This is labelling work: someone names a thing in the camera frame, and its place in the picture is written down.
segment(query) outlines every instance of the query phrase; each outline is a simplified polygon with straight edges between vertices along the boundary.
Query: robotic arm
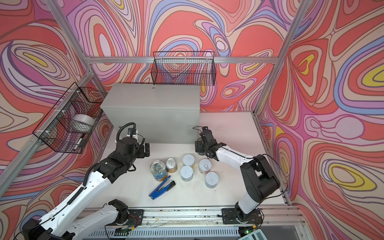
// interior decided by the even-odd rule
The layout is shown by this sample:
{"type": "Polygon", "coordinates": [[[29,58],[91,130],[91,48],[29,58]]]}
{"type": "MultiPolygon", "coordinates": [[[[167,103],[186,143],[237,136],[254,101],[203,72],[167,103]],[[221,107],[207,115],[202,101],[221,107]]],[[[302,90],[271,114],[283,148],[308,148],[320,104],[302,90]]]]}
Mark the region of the robotic arm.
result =
{"type": "Polygon", "coordinates": [[[149,143],[143,138],[137,142],[136,124],[130,122],[122,126],[116,136],[116,150],[99,163],[92,165],[83,183],[73,191],[63,202],[41,217],[40,222],[28,220],[23,226],[26,240],[75,240],[83,239],[89,233],[105,226],[116,223],[123,225],[127,222],[129,212],[127,206],[115,199],[108,205],[79,221],[74,219],[80,212],[105,188],[111,185],[122,174],[135,171],[133,165],[136,158],[149,157],[149,143]],[[120,133],[128,126],[128,135],[120,139],[120,133]]]}
{"type": "Polygon", "coordinates": [[[280,188],[273,169],[262,155],[256,157],[237,152],[224,143],[217,143],[208,127],[203,127],[201,140],[195,142],[195,151],[217,161],[226,162],[241,171],[247,193],[235,204],[236,217],[244,222],[265,198],[280,188]]]}

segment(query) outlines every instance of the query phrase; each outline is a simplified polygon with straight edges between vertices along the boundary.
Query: cabinet lid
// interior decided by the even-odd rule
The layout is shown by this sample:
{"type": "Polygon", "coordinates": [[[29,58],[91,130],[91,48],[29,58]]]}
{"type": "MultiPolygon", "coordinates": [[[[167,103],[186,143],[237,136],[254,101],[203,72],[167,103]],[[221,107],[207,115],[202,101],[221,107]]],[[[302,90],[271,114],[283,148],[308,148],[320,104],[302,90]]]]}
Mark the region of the cabinet lid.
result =
{"type": "Polygon", "coordinates": [[[200,86],[115,83],[101,108],[200,111],[200,86]]]}

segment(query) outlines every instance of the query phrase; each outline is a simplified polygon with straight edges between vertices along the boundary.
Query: colorful wall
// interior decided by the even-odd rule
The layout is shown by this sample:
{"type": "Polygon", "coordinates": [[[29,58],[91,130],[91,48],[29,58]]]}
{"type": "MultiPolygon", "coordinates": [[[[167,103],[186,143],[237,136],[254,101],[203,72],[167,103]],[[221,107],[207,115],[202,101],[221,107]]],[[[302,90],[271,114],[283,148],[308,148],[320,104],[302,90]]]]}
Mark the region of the colorful wall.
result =
{"type": "MultiPolygon", "coordinates": [[[[216,56],[277,56],[298,2],[163,0],[62,2],[88,56],[153,56],[153,51],[205,51],[216,56]]],[[[151,83],[151,64],[94,64],[114,83],[151,83]]],[[[202,111],[252,111],[271,69],[220,64],[217,85],[202,88],[202,111]]]]}
{"type": "Polygon", "coordinates": [[[314,0],[258,111],[315,239],[384,239],[383,73],[384,2],[314,0]]]}
{"type": "MultiPolygon", "coordinates": [[[[0,23],[1,174],[84,69],[42,0],[1,1],[0,23]]],[[[41,145],[0,198],[1,240],[13,239],[25,221],[39,219],[82,182],[110,127],[103,116],[83,154],[41,145]]]]}

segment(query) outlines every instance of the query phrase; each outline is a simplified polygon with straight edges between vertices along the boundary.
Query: blue stapler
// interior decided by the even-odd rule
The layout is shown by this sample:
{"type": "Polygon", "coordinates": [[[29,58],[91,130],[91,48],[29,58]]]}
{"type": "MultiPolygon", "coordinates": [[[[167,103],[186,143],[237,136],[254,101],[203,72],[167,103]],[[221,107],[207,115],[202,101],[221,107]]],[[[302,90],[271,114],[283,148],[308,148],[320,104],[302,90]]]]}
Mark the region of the blue stapler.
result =
{"type": "Polygon", "coordinates": [[[153,200],[160,197],[163,193],[169,191],[176,185],[175,181],[170,180],[168,176],[151,194],[149,195],[153,200]]]}

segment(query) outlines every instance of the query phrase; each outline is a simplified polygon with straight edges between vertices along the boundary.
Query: can lid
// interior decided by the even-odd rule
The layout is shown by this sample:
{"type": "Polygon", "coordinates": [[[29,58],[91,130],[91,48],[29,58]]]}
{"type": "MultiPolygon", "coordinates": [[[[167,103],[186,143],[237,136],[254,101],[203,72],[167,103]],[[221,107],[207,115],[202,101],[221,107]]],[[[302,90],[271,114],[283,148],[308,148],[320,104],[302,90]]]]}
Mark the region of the can lid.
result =
{"type": "Polygon", "coordinates": [[[193,169],[190,166],[184,166],[181,168],[180,174],[185,178],[191,177],[193,175],[193,169]]]}
{"type": "Polygon", "coordinates": [[[176,166],[176,160],[173,158],[170,158],[166,161],[167,168],[174,168],[176,166]]]}
{"type": "Polygon", "coordinates": [[[152,174],[160,174],[165,168],[166,165],[162,161],[157,160],[151,164],[150,170],[152,174]]]}
{"type": "Polygon", "coordinates": [[[215,172],[209,172],[205,176],[205,181],[209,185],[215,185],[218,183],[218,175],[215,172]]]}
{"type": "Polygon", "coordinates": [[[195,163],[195,157],[191,154],[187,154],[183,157],[184,165],[191,166],[195,163]]]}
{"type": "Polygon", "coordinates": [[[199,168],[202,169],[203,171],[208,171],[211,169],[212,163],[208,159],[203,159],[199,162],[199,168]]]}

